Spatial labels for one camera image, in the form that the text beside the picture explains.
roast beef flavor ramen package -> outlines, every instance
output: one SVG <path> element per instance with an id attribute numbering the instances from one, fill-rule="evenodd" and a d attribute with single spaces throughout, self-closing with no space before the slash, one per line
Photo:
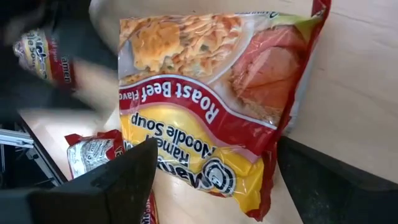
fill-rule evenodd
<path id="1" fill-rule="evenodd" d="M 72 60 L 58 54 L 58 40 L 43 30 L 31 30 L 14 44 L 19 65 L 59 86 L 74 89 L 75 72 Z"/>
<path id="2" fill-rule="evenodd" d="M 234 197 L 246 215 L 262 220 L 275 143 L 330 3 L 314 1 L 308 18 L 250 12 L 122 19 L 126 145 L 156 138 L 160 170 Z"/>
<path id="3" fill-rule="evenodd" d="M 122 134 L 118 130 L 97 133 L 96 136 L 83 137 L 78 134 L 65 136 L 70 147 L 67 150 L 72 177 L 77 178 L 98 166 L 122 155 Z M 141 224 L 159 224 L 155 195 L 151 191 Z"/>

yellow label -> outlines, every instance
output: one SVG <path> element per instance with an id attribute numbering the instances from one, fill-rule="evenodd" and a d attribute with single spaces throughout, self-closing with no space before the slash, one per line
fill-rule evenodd
<path id="1" fill-rule="evenodd" d="M 157 139 L 159 169 L 197 189 L 234 197 L 244 212 L 259 208 L 262 159 L 252 164 L 235 153 L 234 147 L 218 147 L 187 110 L 149 106 L 121 115 L 121 125 L 127 144 Z"/>

maruchan logo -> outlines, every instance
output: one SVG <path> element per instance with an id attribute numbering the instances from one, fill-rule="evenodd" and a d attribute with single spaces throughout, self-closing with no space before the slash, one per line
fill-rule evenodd
<path id="1" fill-rule="evenodd" d="M 218 158 L 210 159 L 203 167 L 205 177 L 215 188 L 224 194 L 232 194 L 236 186 L 236 177 L 231 168 L 223 164 Z"/>
<path id="2" fill-rule="evenodd" d="M 166 161 L 162 156 L 157 157 L 157 167 L 169 174 L 175 175 L 196 189 L 218 189 L 224 195 L 231 195 L 235 191 L 236 176 L 231 168 L 223 164 L 219 158 L 212 158 L 203 166 L 203 170 L 195 174 L 184 166 Z"/>
<path id="3" fill-rule="evenodd" d="M 47 53 L 45 51 L 45 40 L 36 31 L 30 31 L 26 34 L 26 41 L 29 47 L 29 55 L 32 59 L 30 65 L 31 69 L 35 70 L 38 68 L 42 74 L 42 78 L 48 79 L 45 59 Z"/>

metal bracket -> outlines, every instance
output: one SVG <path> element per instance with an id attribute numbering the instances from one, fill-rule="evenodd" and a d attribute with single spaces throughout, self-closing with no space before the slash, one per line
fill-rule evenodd
<path id="1" fill-rule="evenodd" d="M 32 149 L 33 139 L 27 133 L 0 129 L 0 144 Z"/>

plastic food package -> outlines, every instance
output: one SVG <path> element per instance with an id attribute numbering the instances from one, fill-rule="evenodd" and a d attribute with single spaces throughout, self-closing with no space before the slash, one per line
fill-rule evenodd
<path id="1" fill-rule="evenodd" d="M 74 89 L 72 61 L 66 55 L 58 55 L 57 48 L 57 39 L 42 30 L 31 30 L 14 44 L 14 53 L 22 68 L 59 86 Z"/>
<path id="2" fill-rule="evenodd" d="M 125 147 L 156 138 L 157 167 L 234 197 L 260 221 L 271 204 L 276 141 L 330 1 L 313 16 L 278 12 L 120 21 Z"/>
<path id="3" fill-rule="evenodd" d="M 108 161 L 121 156 L 125 149 L 121 132 L 118 130 L 97 133 L 96 136 L 82 137 L 78 134 L 65 136 L 70 147 L 68 162 L 73 178 L 77 178 Z M 141 224 L 159 224 L 155 195 L 151 191 Z"/>

